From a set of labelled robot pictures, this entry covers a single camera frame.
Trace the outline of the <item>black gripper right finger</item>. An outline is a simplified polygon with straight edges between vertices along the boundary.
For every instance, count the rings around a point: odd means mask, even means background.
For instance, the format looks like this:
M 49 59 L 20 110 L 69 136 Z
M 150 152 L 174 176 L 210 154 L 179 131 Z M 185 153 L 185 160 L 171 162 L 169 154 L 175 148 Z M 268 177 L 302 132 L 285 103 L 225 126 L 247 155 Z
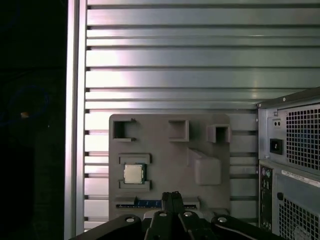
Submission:
M 179 192 L 172 193 L 173 212 L 188 240 L 282 240 L 283 238 L 229 215 L 217 215 L 210 221 L 192 211 L 187 213 Z

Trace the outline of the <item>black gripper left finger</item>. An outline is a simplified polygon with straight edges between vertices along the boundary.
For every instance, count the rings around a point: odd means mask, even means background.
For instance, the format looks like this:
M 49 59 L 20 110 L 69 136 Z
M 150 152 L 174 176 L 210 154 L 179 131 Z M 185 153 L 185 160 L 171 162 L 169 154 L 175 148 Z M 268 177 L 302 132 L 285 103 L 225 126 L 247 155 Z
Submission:
M 178 214 L 185 208 L 179 192 L 162 194 L 162 209 L 151 218 L 140 219 L 134 214 L 124 214 L 81 233 L 76 240 L 185 240 Z

